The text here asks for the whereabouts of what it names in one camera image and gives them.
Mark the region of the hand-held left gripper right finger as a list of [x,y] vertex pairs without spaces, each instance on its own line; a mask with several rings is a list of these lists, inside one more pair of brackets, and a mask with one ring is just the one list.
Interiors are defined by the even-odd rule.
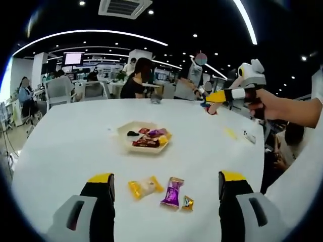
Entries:
[[277,207],[236,172],[219,172],[221,241],[283,241],[285,224]]

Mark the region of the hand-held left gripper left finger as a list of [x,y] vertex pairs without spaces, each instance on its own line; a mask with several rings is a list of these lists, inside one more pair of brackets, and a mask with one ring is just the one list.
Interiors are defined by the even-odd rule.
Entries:
[[54,213],[48,241],[114,241],[114,174],[90,178]]

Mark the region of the person's right hand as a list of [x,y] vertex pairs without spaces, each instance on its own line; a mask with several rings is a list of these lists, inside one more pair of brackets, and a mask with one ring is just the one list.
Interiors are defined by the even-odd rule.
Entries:
[[270,120],[279,118],[278,101],[279,98],[265,89],[258,89],[256,91],[257,99],[255,110],[262,110],[263,117]]

